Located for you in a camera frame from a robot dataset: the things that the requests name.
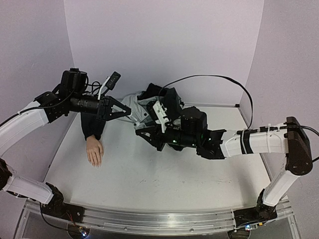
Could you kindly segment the aluminium table front rail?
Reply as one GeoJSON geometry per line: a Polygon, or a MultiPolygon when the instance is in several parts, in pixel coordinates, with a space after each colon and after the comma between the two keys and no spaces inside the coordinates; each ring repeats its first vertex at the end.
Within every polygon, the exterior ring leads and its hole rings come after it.
{"type": "MultiPolygon", "coordinates": [[[[40,210],[40,206],[35,201],[28,200],[27,204],[37,211],[40,210]]],[[[91,207],[83,208],[85,211],[81,223],[44,215],[62,222],[70,222],[72,225],[109,232],[153,236],[180,236],[213,234],[239,229],[251,230],[293,214],[287,197],[276,206],[278,215],[276,219],[265,223],[247,225],[242,228],[236,228],[234,210],[154,213],[106,210],[91,207]]]]}

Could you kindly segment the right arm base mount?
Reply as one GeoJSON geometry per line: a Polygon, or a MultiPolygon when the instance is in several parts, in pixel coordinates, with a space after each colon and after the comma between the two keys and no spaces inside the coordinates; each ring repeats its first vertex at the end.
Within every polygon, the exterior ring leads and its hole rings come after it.
{"type": "Polygon", "coordinates": [[[242,228],[251,224],[265,223],[277,218],[276,207],[268,206],[263,203],[262,197],[264,191],[264,189],[261,191],[256,206],[234,211],[236,228],[242,228]]]}

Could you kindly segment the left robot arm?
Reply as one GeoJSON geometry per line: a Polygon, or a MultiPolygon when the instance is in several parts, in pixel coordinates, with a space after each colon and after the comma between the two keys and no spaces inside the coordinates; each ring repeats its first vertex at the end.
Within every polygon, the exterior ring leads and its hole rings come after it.
{"type": "MultiPolygon", "coordinates": [[[[0,153],[4,155],[13,145],[34,130],[52,123],[70,112],[94,115],[98,121],[110,121],[131,115],[131,109],[111,96],[99,92],[86,94],[88,76],[77,68],[66,70],[61,83],[52,92],[36,97],[26,108],[0,125],[0,153]]],[[[43,182],[20,176],[2,159],[0,161],[0,188],[5,192],[36,200],[47,205],[54,216],[61,218],[67,206],[58,198],[59,190],[43,182]]]]}

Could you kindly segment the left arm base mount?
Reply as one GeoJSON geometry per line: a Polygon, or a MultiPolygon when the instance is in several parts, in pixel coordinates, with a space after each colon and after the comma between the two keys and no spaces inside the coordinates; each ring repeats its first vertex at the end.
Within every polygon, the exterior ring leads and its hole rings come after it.
{"type": "Polygon", "coordinates": [[[53,197],[47,204],[41,204],[40,209],[42,213],[64,220],[72,220],[75,223],[81,223],[85,209],[81,206],[65,203],[64,196],[57,187],[50,183],[45,184],[50,188],[53,197]]]}

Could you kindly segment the grey and black jacket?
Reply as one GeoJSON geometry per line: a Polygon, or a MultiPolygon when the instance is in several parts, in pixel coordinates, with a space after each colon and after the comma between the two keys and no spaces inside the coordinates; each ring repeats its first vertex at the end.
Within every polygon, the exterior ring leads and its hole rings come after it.
{"type": "MultiPolygon", "coordinates": [[[[131,109],[128,116],[135,124],[135,129],[142,129],[160,124],[159,115],[165,121],[175,121],[180,117],[184,102],[175,88],[162,88],[150,83],[146,90],[125,96],[121,103],[131,109]]],[[[104,121],[98,121],[91,114],[81,114],[81,127],[86,140],[87,154],[103,154],[100,139],[105,127],[104,121]]]]}

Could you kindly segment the small green circuit board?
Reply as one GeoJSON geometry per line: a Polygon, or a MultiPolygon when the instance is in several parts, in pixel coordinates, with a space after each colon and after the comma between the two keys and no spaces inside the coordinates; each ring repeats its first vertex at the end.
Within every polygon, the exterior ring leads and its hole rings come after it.
{"type": "Polygon", "coordinates": [[[90,234],[91,229],[82,226],[67,225],[67,233],[72,239],[86,239],[90,234]]]}

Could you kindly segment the mannequin hand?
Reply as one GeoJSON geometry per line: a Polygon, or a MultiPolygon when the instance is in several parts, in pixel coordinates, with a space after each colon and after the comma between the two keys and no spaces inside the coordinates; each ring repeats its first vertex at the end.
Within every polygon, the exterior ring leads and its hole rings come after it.
{"type": "Polygon", "coordinates": [[[89,163],[94,167],[101,167],[104,148],[94,135],[86,139],[86,152],[89,163]]]}

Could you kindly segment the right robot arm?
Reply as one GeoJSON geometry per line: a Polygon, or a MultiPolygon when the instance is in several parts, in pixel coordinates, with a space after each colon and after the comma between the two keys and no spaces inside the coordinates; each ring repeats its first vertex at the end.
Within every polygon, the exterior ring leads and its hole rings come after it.
{"type": "Polygon", "coordinates": [[[168,118],[162,107],[154,106],[156,124],[137,129],[136,135],[142,137],[158,151],[166,144],[196,149],[197,155],[219,160],[228,157],[260,153],[282,153],[286,164],[280,173],[261,192],[258,204],[275,207],[293,183],[307,175],[313,168],[311,146],[305,130],[295,117],[288,117],[278,125],[262,126],[243,130],[209,130],[207,115],[196,107],[181,111],[180,124],[168,118]]]}

